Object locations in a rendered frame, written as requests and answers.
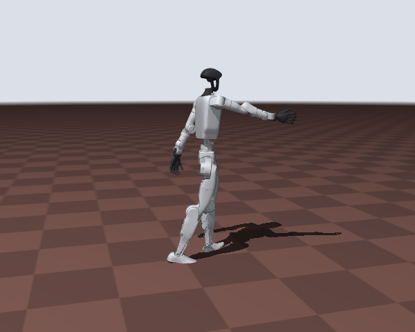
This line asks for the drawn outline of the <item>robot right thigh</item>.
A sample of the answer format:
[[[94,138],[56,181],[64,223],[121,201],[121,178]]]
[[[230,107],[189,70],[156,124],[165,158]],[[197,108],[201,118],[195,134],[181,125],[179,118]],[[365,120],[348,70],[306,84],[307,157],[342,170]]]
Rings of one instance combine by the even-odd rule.
[[[216,178],[217,178],[217,171],[216,165],[212,163],[212,159],[206,158],[201,163],[200,168],[200,175],[207,176],[209,178],[202,179],[202,183],[199,188],[199,203],[197,205],[190,205],[187,207],[185,213],[187,216],[187,211],[190,208],[196,208],[199,211],[199,217],[204,213],[207,209],[212,197],[214,195],[214,191],[216,188]]]

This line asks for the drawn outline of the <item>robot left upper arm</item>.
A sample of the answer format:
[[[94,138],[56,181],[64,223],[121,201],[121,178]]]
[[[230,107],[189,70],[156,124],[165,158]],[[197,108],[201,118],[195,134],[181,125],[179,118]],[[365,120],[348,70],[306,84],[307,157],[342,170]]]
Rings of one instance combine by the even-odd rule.
[[[195,99],[195,101],[193,103],[192,111],[191,111],[190,116],[189,116],[189,118],[188,118],[188,120],[186,122],[186,125],[185,125],[186,132],[188,132],[190,134],[195,133],[194,123],[195,123],[195,106],[196,106],[196,100],[197,99]]]

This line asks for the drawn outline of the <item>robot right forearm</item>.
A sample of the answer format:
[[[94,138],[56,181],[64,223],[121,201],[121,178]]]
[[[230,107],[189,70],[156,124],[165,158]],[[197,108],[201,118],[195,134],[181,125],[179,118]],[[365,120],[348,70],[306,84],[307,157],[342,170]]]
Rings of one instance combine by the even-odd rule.
[[[274,120],[275,119],[275,113],[269,113],[266,111],[262,111],[261,109],[258,109],[257,107],[252,106],[248,102],[243,103],[243,108],[250,113],[250,116],[261,118],[262,120]]]

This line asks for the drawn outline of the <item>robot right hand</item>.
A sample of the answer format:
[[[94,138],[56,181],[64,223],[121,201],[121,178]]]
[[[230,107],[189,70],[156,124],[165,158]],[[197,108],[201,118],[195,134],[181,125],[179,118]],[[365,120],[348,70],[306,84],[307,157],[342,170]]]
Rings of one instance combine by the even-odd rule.
[[[275,119],[274,121],[278,120],[280,122],[283,123],[288,123],[288,124],[294,124],[294,122],[288,122],[288,121],[295,121],[295,119],[288,119],[288,118],[296,118],[297,116],[289,116],[289,115],[295,115],[295,113],[285,113],[287,111],[290,111],[292,108],[286,109],[284,111],[280,111],[279,113],[275,112],[275,111],[269,111],[269,113],[275,113]],[[288,120],[288,121],[287,121]]]

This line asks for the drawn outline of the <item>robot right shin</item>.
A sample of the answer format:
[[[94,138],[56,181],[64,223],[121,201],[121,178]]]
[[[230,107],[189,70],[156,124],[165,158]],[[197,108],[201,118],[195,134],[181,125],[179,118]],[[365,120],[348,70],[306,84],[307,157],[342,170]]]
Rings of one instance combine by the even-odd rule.
[[[182,229],[180,232],[181,238],[180,238],[179,245],[176,251],[176,254],[178,253],[179,255],[176,255],[176,256],[179,256],[179,257],[182,256],[183,251],[186,249],[188,243],[190,242],[191,238],[193,237],[196,231],[196,228],[199,224],[199,221],[201,220],[202,215],[199,218],[199,211],[195,207],[191,207],[187,211],[187,216],[184,219]]]

